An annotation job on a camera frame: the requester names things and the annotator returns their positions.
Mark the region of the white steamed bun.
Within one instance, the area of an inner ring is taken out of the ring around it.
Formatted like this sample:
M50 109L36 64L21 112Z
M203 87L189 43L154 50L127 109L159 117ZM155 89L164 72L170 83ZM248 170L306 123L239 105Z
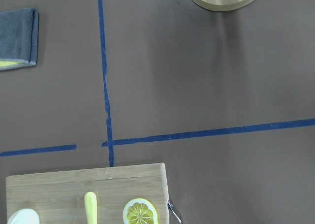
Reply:
M40 224L39 214L33 209L20 209L12 214L8 224Z

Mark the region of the lemon slice upper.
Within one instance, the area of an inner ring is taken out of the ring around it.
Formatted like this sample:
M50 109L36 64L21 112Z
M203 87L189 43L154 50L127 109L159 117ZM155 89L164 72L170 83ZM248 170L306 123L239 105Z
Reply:
M158 213L150 201L135 198L124 206L123 221L124 224L158 224Z

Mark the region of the yellow plastic knife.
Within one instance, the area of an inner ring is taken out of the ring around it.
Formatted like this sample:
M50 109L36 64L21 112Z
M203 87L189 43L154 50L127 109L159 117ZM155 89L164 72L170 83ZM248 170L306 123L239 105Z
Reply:
M94 192L87 192L84 196L85 211L88 224L97 224L97 197Z

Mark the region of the bamboo cutting board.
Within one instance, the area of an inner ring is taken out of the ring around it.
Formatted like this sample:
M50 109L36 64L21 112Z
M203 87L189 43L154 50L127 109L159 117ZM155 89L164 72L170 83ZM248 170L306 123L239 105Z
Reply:
M134 198L150 201L160 224L170 222L164 163L9 176L7 216L31 208L42 224L85 224L84 195L89 191L96 194L100 224L123 223L124 206Z

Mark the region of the grey folded cloth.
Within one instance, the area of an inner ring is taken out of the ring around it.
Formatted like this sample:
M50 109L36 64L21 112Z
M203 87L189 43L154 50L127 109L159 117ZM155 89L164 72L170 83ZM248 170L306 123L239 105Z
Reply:
M38 28L39 14L35 8L0 14L1 71L36 65Z

